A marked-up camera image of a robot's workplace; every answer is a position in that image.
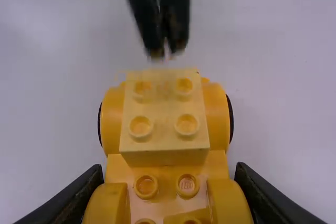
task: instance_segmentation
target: white table surface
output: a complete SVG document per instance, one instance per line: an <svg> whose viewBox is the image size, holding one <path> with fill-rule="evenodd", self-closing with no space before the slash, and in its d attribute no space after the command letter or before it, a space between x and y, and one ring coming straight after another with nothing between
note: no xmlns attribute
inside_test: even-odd
<svg viewBox="0 0 336 224"><path fill-rule="evenodd" d="M192 0L173 66L229 94L231 175L246 162L336 222L335 0ZM118 70L148 66L126 0L0 0L0 223L106 166L97 113Z"/></svg>

